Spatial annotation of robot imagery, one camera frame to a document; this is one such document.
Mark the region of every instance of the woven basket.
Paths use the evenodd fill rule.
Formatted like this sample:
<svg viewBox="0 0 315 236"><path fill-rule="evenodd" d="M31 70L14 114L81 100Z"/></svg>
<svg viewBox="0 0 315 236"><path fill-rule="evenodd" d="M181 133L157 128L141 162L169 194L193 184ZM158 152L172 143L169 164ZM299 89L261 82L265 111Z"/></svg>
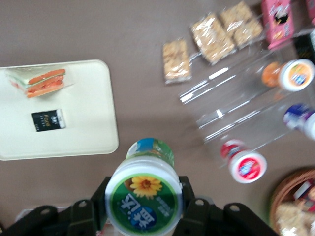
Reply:
<svg viewBox="0 0 315 236"><path fill-rule="evenodd" d="M276 219L277 207L282 202L294 201L293 194L298 190L298 188L308 179L315 178L315 169L300 170L285 178L279 186L276 188L274 194L272 195L271 209L270 209L270 223L274 231L279 235L279 225Z"/></svg>

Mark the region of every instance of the yogurt bottle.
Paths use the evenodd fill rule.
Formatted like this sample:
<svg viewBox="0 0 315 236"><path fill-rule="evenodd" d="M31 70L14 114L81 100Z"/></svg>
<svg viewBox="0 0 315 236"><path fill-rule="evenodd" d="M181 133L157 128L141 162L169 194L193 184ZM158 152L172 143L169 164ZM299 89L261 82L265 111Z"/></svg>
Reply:
<svg viewBox="0 0 315 236"><path fill-rule="evenodd" d="M105 189L111 223L124 235L164 235L181 218L182 186L174 155L161 140L134 143Z"/></svg>
<svg viewBox="0 0 315 236"><path fill-rule="evenodd" d="M315 110L308 105L299 103L291 106L285 112L283 121L289 129L298 129L315 140Z"/></svg>
<svg viewBox="0 0 315 236"><path fill-rule="evenodd" d="M262 81L269 87L296 92L304 89L313 80L314 64L307 59L291 60L285 64L273 62L262 73Z"/></svg>
<svg viewBox="0 0 315 236"><path fill-rule="evenodd" d="M221 147L221 157L228 161L232 177L239 183L251 183L261 178L267 169L266 159L245 144L232 139Z"/></svg>

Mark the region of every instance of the biscuit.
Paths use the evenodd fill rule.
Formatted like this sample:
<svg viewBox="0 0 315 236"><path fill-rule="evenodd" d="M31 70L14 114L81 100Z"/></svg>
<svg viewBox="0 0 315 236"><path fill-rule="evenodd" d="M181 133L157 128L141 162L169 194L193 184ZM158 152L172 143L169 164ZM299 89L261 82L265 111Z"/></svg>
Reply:
<svg viewBox="0 0 315 236"><path fill-rule="evenodd" d="M261 23L254 18L251 9L243 1L222 12L220 19L228 36L238 46L245 45L263 31Z"/></svg>
<svg viewBox="0 0 315 236"><path fill-rule="evenodd" d="M216 63L235 48L214 14L191 27L193 38L206 60Z"/></svg>
<svg viewBox="0 0 315 236"><path fill-rule="evenodd" d="M246 22L246 28L248 28L251 31L251 34L253 35L253 37L259 36L261 32L263 31L263 27L261 23L256 19L252 19Z"/></svg>
<svg viewBox="0 0 315 236"><path fill-rule="evenodd" d="M250 7L243 1L237 4L234 9L239 18L244 21L248 21L249 19L253 18Z"/></svg>
<svg viewBox="0 0 315 236"><path fill-rule="evenodd" d="M190 76L187 44L184 40L165 43L163 61L165 79L173 80Z"/></svg>
<svg viewBox="0 0 315 236"><path fill-rule="evenodd" d="M233 35L238 46L243 45L252 39L251 32L246 27L238 27Z"/></svg>

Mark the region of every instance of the snack bag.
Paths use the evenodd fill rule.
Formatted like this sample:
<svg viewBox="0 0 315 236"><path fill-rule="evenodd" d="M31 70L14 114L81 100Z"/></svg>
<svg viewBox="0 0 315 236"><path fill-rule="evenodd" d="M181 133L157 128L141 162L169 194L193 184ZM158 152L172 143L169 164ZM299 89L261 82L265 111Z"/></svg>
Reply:
<svg viewBox="0 0 315 236"><path fill-rule="evenodd" d="M215 14L210 14L191 27L193 38L202 55L211 64L235 52L235 44Z"/></svg>
<svg viewBox="0 0 315 236"><path fill-rule="evenodd" d="M263 0L261 10L269 49L292 38L294 26L290 0Z"/></svg>
<svg viewBox="0 0 315 236"><path fill-rule="evenodd" d="M295 203L304 211L315 211L315 182L309 179L294 193Z"/></svg>
<svg viewBox="0 0 315 236"><path fill-rule="evenodd" d="M312 24L315 25L315 0L306 0L306 6Z"/></svg>
<svg viewBox="0 0 315 236"><path fill-rule="evenodd" d="M182 82L191 78L187 44L183 39L163 45L163 62L166 84Z"/></svg>
<svg viewBox="0 0 315 236"><path fill-rule="evenodd" d="M220 20L227 34L234 39L239 48L245 47L263 31L261 23L243 1L223 11Z"/></svg>

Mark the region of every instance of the red label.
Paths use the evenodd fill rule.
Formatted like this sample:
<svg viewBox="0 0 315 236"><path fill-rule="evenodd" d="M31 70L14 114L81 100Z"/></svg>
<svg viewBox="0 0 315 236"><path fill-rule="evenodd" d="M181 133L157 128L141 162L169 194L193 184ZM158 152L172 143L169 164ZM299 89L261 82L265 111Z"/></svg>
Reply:
<svg viewBox="0 0 315 236"><path fill-rule="evenodd" d="M226 142L221 147L221 157L227 158L230 160L233 156L236 154L246 150L247 148L244 147L244 144L239 140L231 140L229 142Z"/></svg>
<svg viewBox="0 0 315 236"><path fill-rule="evenodd" d="M260 164L253 158L246 158L238 166L238 174L244 179L255 179L260 173Z"/></svg>

